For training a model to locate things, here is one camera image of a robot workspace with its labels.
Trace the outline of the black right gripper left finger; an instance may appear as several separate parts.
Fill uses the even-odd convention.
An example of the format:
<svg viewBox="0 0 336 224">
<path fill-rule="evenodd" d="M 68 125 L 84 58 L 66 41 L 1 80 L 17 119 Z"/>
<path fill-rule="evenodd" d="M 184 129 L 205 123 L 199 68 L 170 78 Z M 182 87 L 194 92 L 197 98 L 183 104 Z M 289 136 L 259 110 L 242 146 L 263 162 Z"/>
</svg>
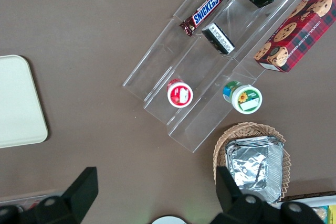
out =
<svg viewBox="0 0 336 224">
<path fill-rule="evenodd" d="M 1 223 L 81 223 L 98 195 L 96 167 L 87 167 L 61 196 L 49 196 L 33 208 L 19 212 L 1 206 Z"/>
</svg>

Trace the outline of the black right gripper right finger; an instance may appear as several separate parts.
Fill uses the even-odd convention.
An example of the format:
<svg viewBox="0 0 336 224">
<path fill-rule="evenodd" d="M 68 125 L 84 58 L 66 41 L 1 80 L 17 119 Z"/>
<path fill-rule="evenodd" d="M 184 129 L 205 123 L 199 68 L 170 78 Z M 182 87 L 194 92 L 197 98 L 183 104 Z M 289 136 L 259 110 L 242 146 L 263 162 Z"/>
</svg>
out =
<svg viewBox="0 0 336 224">
<path fill-rule="evenodd" d="M 216 194 L 223 210 L 211 223 L 323 223 L 306 204 L 289 201 L 279 209 L 243 194 L 226 167 L 216 167 Z"/>
</svg>

